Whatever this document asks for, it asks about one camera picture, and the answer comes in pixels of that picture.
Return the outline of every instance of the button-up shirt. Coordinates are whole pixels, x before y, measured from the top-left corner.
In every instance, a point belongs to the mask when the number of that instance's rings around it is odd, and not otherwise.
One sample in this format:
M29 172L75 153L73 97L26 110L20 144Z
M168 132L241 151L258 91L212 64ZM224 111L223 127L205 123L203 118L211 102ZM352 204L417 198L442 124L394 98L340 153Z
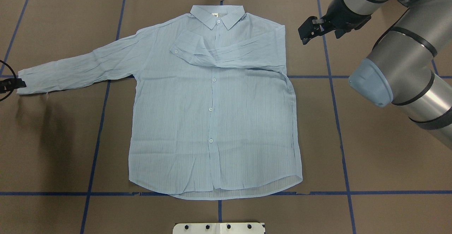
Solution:
M258 197L302 181L283 25L242 6L193 6L89 54L20 71L27 87L18 94L129 75L130 181L190 200Z

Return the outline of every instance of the folded sleeve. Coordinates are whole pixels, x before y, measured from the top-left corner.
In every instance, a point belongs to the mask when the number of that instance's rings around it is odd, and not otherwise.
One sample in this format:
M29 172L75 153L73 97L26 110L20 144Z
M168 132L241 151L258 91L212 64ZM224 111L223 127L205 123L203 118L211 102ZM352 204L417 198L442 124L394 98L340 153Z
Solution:
M27 87L18 94L44 93L89 86L104 80L136 75L152 49L153 31L148 28L119 39L91 53L48 62L19 71Z
M207 49L202 36L185 30L170 51L192 65L260 68L286 74L285 36L284 26L279 25L251 39L227 47Z

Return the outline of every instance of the light blue shirt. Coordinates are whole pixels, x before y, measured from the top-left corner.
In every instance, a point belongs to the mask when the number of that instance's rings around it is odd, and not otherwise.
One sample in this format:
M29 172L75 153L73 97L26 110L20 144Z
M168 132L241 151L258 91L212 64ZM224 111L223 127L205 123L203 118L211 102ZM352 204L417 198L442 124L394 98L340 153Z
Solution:
M129 75L130 181L189 200L259 197L302 181L283 25L242 6L193 6L89 54L20 71L27 87L18 94Z

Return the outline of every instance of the striped shirt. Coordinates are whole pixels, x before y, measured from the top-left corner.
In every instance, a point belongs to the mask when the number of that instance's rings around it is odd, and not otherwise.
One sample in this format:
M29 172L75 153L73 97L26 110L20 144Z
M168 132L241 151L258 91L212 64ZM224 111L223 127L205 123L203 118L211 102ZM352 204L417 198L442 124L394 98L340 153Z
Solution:
M189 200L302 181L285 28L242 6L193 6L89 54L19 72L34 94L133 75L129 180Z

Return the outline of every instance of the black cable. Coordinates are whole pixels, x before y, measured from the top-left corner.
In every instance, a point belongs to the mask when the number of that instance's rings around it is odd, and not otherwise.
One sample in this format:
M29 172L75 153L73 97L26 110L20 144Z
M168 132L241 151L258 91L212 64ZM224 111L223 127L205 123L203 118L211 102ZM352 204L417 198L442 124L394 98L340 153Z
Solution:
M9 66L7 63L5 63L3 60L0 60L1 63L3 63L7 68L9 68L9 70L11 71L11 73L13 73L14 76L14 84L17 84L17 76L16 73L13 71L13 68L11 68L11 66ZM0 101L8 98L12 93L13 93L14 89L11 89L11 91L3 98L0 99Z
M378 40L375 42L375 44L372 47L372 50L380 43L380 41L386 36L386 34L389 33L389 31L394 27L394 25L397 24L397 22L405 15L405 13L408 12L409 9L405 10L405 12L401 15L401 17L394 22L394 24L392 24L379 38Z

